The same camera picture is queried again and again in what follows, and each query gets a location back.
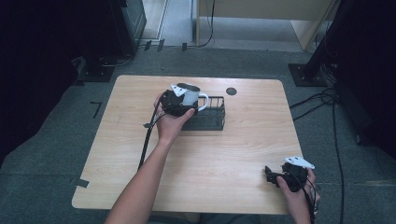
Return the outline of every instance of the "wire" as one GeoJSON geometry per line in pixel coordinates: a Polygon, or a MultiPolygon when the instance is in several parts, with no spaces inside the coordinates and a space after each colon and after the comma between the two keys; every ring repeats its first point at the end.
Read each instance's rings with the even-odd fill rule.
{"type": "Polygon", "coordinates": [[[332,84],[334,84],[337,81],[336,77],[334,76],[334,73],[332,72],[332,69],[328,68],[325,62],[320,64],[320,71],[326,77],[326,79],[329,80],[332,84]]]}
{"type": "MultiPolygon", "coordinates": [[[[344,4],[344,0],[340,0],[340,3],[338,5],[338,8],[337,8],[335,16],[334,16],[337,21],[338,21],[338,18],[340,17],[340,11],[341,11],[340,9],[342,8],[343,4],[344,4]]],[[[325,35],[323,36],[323,39],[320,41],[320,42],[323,42],[324,49],[326,50],[326,54],[322,57],[322,59],[320,59],[321,63],[324,63],[323,60],[327,59],[328,58],[327,56],[330,56],[332,58],[337,58],[339,56],[339,54],[336,50],[331,51],[331,50],[329,50],[329,47],[328,47],[328,34],[329,34],[330,23],[331,23],[330,21],[327,22],[325,35]]]]}
{"type": "Polygon", "coordinates": [[[213,4],[212,4],[212,15],[211,15],[210,25],[209,25],[209,27],[210,27],[210,37],[209,37],[209,39],[206,41],[206,43],[204,43],[203,45],[200,45],[200,46],[196,46],[196,48],[202,48],[202,47],[206,46],[206,45],[210,42],[210,40],[212,40],[212,37],[213,37],[213,17],[214,17],[214,15],[215,15],[215,4],[216,4],[216,0],[213,0],[213,4]]]}
{"type": "Polygon", "coordinates": [[[101,65],[102,65],[103,67],[118,67],[118,66],[123,66],[123,65],[127,64],[129,61],[131,61],[133,57],[134,57],[134,55],[131,54],[131,56],[129,56],[129,58],[128,58],[125,62],[123,62],[123,63],[115,63],[115,64],[102,64],[102,63],[101,63],[101,65]]]}
{"type": "Polygon", "coordinates": [[[309,212],[309,216],[311,218],[311,224],[315,224],[315,212],[314,212],[314,210],[315,210],[316,201],[312,202],[312,199],[309,197],[309,195],[306,192],[303,184],[300,182],[300,180],[297,178],[297,176],[290,169],[288,169],[288,171],[297,180],[298,184],[300,185],[300,188],[303,190],[306,202],[308,203],[308,212],[309,212]]]}
{"type": "Polygon", "coordinates": [[[160,106],[161,99],[163,98],[163,96],[164,96],[164,93],[161,95],[161,97],[158,99],[157,104],[155,105],[154,112],[152,113],[151,121],[149,122],[149,125],[148,125],[148,126],[144,125],[145,127],[148,128],[148,132],[146,133],[145,144],[143,145],[142,155],[140,156],[140,162],[139,162],[139,166],[137,167],[137,170],[140,169],[140,167],[143,165],[143,162],[145,161],[146,152],[147,152],[148,145],[149,145],[149,137],[151,136],[152,128],[154,127],[155,123],[156,123],[160,118],[162,118],[163,115],[165,115],[165,114],[163,114],[163,115],[161,115],[160,117],[158,117],[157,119],[154,120],[155,114],[156,114],[156,112],[157,112],[158,107],[160,106]]]}
{"type": "MultiPolygon", "coordinates": [[[[206,12],[208,12],[208,11],[209,11],[209,8],[207,7],[207,0],[205,0],[205,6],[206,6],[206,12]]],[[[212,24],[213,24],[213,22],[212,22],[212,24],[210,24],[210,21],[209,21],[209,17],[208,17],[208,16],[206,16],[206,21],[207,21],[207,25],[209,26],[209,28],[212,29],[212,24]]]]}
{"type": "Polygon", "coordinates": [[[306,112],[303,113],[302,115],[300,115],[300,116],[294,118],[293,121],[296,121],[297,119],[300,119],[300,118],[302,118],[302,117],[304,117],[304,116],[306,116],[306,115],[312,113],[313,111],[317,110],[318,108],[322,107],[323,105],[333,105],[333,104],[334,104],[335,95],[334,95],[334,94],[329,94],[329,93],[327,93],[327,91],[333,91],[333,90],[334,90],[333,88],[328,88],[328,89],[324,90],[324,91],[321,92],[321,93],[314,94],[314,95],[308,97],[307,99],[302,100],[302,101],[299,102],[299,103],[296,103],[296,104],[294,104],[294,105],[291,105],[291,106],[290,106],[290,109],[292,109],[292,108],[294,108],[294,107],[296,107],[296,106],[298,106],[298,105],[303,105],[303,104],[305,104],[306,102],[309,102],[309,101],[314,100],[314,99],[320,99],[321,102],[322,102],[320,105],[317,105],[317,106],[315,106],[315,107],[309,109],[308,111],[306,111],[306,112]]]}
{"type": "Polygon", "coordinates": [[[314,190],[314,195],[313,195],[314,198],[311,200],[314,205],[314,212],[315,212],[315,205],[317,203],[317,189],[315,188],[314,184],[309,179],[306,179],[306,181],[308,181],[311,184],[311,189],[314,190]]]}
{"type": "Polygon", "coordinates": [[[340,208],[340,224],[344,223],[344,196],[345,196],[345,185],[344,185],[344,171],[343,166],[341,164],[340,158],[340,150],[338,148],[338,139],[337,139],[337,128],[335,124],[335,104],[332,105],[332,131],[334,133],[334,144],[335,144],[335,152],[337,153],[338,160],[338,168],[340,170],[341,176],[341,208],[340,208]]]}

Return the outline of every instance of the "black round sticker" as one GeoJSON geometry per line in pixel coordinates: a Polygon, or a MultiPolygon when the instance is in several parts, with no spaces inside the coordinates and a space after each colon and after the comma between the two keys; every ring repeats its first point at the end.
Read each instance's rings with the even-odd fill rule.
{"type": "Polygon", "coordinates": [[[230,87],[230,88],[227,88],[226,92],[229,95],[235,95],[236,94],[236,89],[233,88],[233,87],[230,87]]]}

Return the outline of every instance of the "table top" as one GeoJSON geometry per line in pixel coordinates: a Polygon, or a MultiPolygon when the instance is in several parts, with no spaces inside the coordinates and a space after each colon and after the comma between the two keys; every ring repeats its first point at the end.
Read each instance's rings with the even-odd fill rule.
{"type": "MultiPolygon", "coordinates": [[[[168,154],[154,211],[287,214],[280,189],[263,169],[281,172],[283,159],[302,155],[288,102],[278,80],[120,76],[81,174],[76,208],[110,209],[134,176],[153,103],[179,82],[224,96],[223,131],[182,131],[168,154]],[[236,95],[228,95],[228,88],[236,95]]],[[[149,153],[158,140],[154,128],[149,153]]]]}

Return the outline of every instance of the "wire rack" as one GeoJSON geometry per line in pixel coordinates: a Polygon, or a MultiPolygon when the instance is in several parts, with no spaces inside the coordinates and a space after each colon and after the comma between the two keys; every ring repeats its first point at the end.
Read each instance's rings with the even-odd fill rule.
{"type": "MultiPolygon", "coordinates": [[[[198,106],[205,104],[205,97],[198,99],[198,106]]],[[[222,131],[225,123],[224,97],[209,96],[204,110],[196,112],[183,126],[184,131],[222,131]]]]}

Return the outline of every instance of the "person's arm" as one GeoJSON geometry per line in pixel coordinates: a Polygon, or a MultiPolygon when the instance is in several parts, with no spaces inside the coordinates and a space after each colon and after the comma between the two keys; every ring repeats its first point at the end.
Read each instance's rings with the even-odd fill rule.
{"type": "Polygon", "coordinates": [[[193,113],[194,110],[191,109],[180,118],[165,115],[157,121],[157,146],[114,203],[106,223],[147,223],[160,185],[166,156],[183,124],[193,113]]]}
{"type": "MultiPolygon", "coordinates": [[[[306,169],[308,171],[308,180],[315,186],[315,175],[311,169],[306,169]]],[[[310,224],[311,218],[309,216],[308,202],[306,201],[304,192],[300,189],[297,192],[291,192],[285,179],[281,176],[276,178],[277,183],[282,189],[283,194],[286,198],[286,203],[288,205],[289,213],[296,224],[310,224]]],[[[310,183],[304,186],[305,191],[310,196],[311,186],[310,183]]],[[[316,202],[320,199],[320,196],[316,195],[316,202]]]]}

